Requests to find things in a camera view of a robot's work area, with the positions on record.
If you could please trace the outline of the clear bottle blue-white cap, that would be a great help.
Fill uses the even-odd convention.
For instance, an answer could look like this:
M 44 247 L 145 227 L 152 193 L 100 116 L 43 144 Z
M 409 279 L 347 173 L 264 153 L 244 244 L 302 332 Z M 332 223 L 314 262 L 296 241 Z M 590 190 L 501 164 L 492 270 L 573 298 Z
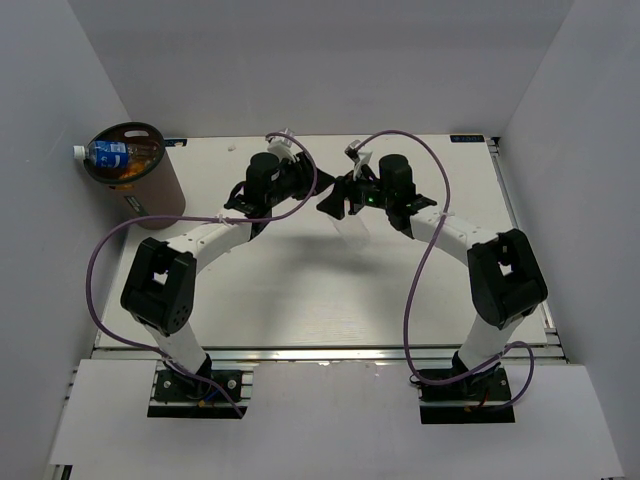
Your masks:
M 362 250 L 369 245 L 371 241 L 370 232 L 358 216 L 346 215 L 338 220 L 327 215 L 327 218 L 349 248 Z

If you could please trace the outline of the orange juice bottle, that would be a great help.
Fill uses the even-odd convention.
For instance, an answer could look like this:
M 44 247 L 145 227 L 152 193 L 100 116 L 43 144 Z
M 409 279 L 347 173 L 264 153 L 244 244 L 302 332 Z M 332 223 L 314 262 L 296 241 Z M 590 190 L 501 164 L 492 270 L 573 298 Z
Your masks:
M 102 175 L 110 180 L 127 180 L 144 173 L 150 168 L 151 160 L 132 160 L 124 168 L 106 168 Z

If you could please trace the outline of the blue label clear bottle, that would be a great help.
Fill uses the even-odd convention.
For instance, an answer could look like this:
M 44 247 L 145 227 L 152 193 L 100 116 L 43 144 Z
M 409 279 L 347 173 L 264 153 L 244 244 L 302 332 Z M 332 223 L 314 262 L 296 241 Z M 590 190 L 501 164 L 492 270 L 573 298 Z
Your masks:
M 99 140 L 87 146 L 75 145 L 72 150 L 75 160 L 87 161 L 96 168 L 125 169 L 153 161 L 159 146 Z

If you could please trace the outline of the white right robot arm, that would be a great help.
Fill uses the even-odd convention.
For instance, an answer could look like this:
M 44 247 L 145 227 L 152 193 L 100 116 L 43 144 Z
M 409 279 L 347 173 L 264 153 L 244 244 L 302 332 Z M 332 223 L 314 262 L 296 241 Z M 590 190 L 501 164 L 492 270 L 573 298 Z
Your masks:
M 417 193 L 403 155 L 382 157 L 379 171 L 373 173 L 369 154 L 353 147 L 346 154 L 354 168 L 335 180 L 332 191 L 318 203 L 319 211 L 341 221 L 365 207 L 380 209 L 396 231 L 467 267 L 476 310 L 471 331 L 454 354 L 449 377 L 420 380 L 429 386 L 452 384 L 459 396 L 477 397 L 488 385 L 485 371 L 508 351 L 515 329 L 548 296 L 527 236 L 519 229 L 487 230 L 439 208 L 436 201 Z

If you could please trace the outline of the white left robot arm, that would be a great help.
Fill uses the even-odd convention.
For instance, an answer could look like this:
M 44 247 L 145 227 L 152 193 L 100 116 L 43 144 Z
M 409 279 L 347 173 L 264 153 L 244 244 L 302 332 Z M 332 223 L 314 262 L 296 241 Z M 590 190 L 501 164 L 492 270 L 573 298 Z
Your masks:
M 212 223 L 205 222 L 168 241 L 148 238 L 139 245 L 121 295 L 121 306 L 152 335 L 178 373 L 177 387 L 199 399 L 211 387 L 211 360 L 189 324 L 198 274 L 232 249 L 256 238 L 273 210 L 288 199 L 304 200 L 329 189 L 335 177 L 300 152 L 291 157 L 260 152 L 245 179 L 231 191 Z

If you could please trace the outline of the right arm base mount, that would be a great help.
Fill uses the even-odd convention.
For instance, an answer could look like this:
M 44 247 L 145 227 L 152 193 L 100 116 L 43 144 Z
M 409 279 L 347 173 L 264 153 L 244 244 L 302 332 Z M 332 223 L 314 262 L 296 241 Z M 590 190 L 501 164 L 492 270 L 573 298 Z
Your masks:
M 512 406 L 503 407 L 512 393 L 502 366 L 489 373 L 444 386 L 428 386 L 414 375 L 409 379 L 419 391 L 423 425 L 513 424 Z

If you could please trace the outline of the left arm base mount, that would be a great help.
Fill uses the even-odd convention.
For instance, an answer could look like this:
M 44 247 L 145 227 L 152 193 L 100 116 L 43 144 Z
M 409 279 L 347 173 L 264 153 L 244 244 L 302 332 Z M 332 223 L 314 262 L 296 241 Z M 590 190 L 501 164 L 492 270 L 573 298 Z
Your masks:
M 251 398 L 251 370 L 213 367 L 211 379 L 245 414 Z M 148 418 L 239 420 L 226 397 L 209 383 L 185 377 L 169 368 L 158 367 L 153 377 L 147 408 Z

